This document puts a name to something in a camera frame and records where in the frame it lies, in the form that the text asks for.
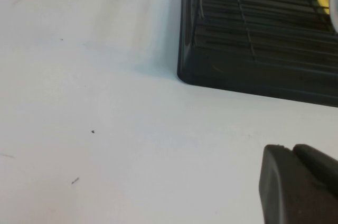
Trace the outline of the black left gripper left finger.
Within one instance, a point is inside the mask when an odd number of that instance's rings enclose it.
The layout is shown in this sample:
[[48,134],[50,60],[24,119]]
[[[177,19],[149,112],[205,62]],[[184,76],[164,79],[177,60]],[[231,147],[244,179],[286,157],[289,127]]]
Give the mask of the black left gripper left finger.
[[311,174],[293,149],[265,146],[259,195],[265,223],[337,223],[337,195]]

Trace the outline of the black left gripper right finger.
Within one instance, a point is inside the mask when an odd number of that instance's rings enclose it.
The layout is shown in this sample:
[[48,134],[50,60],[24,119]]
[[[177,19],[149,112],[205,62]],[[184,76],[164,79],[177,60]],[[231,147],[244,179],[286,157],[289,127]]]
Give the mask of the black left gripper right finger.
[[303,165],[325,185],[331,194],[337,195],[337,160],[305,144],[297,144],[293,153]]

